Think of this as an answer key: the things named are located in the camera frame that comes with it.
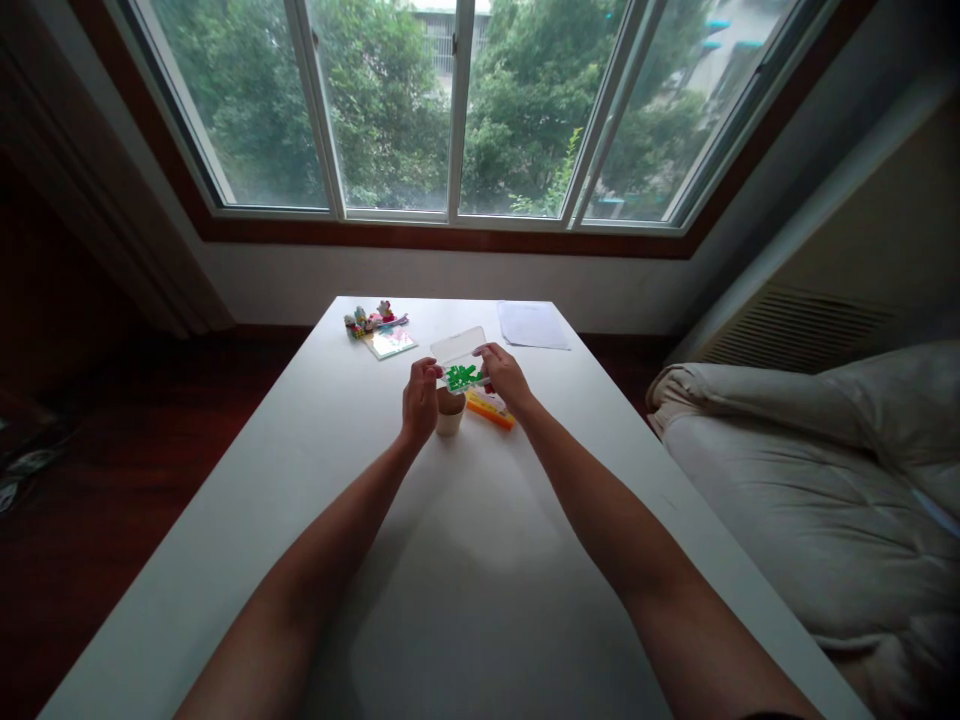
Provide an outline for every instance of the clear plastic box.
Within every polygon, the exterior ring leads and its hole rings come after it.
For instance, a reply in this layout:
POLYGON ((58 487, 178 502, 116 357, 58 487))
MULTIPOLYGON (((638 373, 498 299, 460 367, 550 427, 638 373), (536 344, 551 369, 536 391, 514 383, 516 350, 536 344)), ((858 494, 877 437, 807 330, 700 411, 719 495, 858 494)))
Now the clear plastic box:
POLYGON ((490 384, 490 378, 480 377, 482 361, 473 357, 473 351, 486 342, 487 336, 478 325, 430 346, 430 352, 443 368, 441 381, 451 393, 458 395, 468 388, 490 384))

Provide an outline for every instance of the sofa armrest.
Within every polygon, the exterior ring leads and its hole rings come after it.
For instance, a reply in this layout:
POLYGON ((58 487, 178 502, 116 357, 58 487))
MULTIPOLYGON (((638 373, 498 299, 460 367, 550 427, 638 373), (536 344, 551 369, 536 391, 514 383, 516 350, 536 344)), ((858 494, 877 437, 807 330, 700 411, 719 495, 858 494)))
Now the sofa armrest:
MULTIPOLYGON (((658 416, 664 404, 682 404, 699 414, 756 417, 842 445, 868 447, 849 400, 813 375, 683 363, 664 368, 647 390, 646 401, 658 416)), ((664 429, 681 414, 664 412, 664 429)))

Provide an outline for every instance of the brown floor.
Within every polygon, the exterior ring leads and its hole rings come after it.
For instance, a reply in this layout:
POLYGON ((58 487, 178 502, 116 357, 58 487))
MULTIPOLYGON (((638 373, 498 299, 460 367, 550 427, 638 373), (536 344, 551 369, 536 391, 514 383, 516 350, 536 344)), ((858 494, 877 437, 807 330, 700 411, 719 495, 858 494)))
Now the brown floor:
MULTIPOLYGON (((645 414, 659 363, 587 342, 645 414)), ((4 718, 40 711, 299 344, 151 342, 46 399, 80 429, 0 520, 4 718)))

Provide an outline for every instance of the wall vent grille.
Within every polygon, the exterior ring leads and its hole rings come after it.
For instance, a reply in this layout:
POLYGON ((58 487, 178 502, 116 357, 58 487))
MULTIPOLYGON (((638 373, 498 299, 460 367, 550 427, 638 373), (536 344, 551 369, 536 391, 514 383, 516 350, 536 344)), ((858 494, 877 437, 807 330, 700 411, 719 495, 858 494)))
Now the wall vent grille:
POLYGON ((890 308, 768 283, 701 361, 816 373, 890 322, 890 308))

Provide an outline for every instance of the window frame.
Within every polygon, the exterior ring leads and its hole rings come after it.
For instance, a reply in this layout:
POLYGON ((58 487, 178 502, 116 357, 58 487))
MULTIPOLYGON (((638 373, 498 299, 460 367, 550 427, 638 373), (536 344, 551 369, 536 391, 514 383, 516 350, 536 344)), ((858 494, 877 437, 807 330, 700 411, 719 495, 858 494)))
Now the window frame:
MULTIPOLYGON (((621 21, 620 33, 608 63, 597 101, 584 132, 581 151, 571 178, 571 187, 558 218, 517 216, 461 215, 457 212, 460 197, 460 174, 463 163, 463 141, 466 131, 466 110, 474 0, 460 0, 456 18, 458 49, 454 60, 452 127, 448 178, 449 212, 409 210, 347 209, 343 207, 336 153, 333 151, 329 122, 318 123, 323 110, 322 75, 314 56, 311 62, 311 29, 306 18, 305 0, 284 0, 297 65, 301 75, 311 127, 320 156, 330 211, 282 207, 225 207, 212 183, 218 182, 215 169, 202 157, 202 138, 184 115, 178 93, 163 63, 140 43, 156 48, 152 37, 139 37, 131 27, 131 12, 124 0, 70 0, 97 55, 140 132, 153 151, 195 226, 198 235, 210 243, 256 243, 295 245, 338 245, 350 247, 384 247, 404 249, 454 250, 467 252, 518 252, 556 255, 594 255, 638 258, 689 259, 706 238, 714 224, 739 192, 754 168, 793 117, 810 90, 833 62, 837 54, 869 14, 876 0, 827 0, 807 19, 802 35, 790 38, 793 49, 781 54, 778 67, 772 72, 765 66, 777 46, 787 42, 780 33, 760 62, 764 73, 754 72, 745 83, 745 90, 716 135, 725 145, 723 156, 707 177, 703 190, 694 196, 696 202, 677 226, 584 217, 596 179, 602 170, 605 154, 597 150, 610 145, 616 136, 619 118, 629 100, 633 82, 625 82, 636 74, 656 31, 657 13, 665 0, 628 2, 621 21), (759 95, 747 92, 750 85, 766 82, 759 95), (748 115, 737 107, 746 98, 754 100, 748 115), (726 125, 737 119, 740 127, 727 137, 726 125)), ((791 12, 809 5, 794 7, 791 12)), ((778 31, 783 27, 782 20, 778 31)), ((704 151, 704 163, 694 165, 684 180, 686 193, 699 181, 701 169, 717 151, 718 143, 704 151)), ((679 197, 674 214, 683 206, 679 197)))

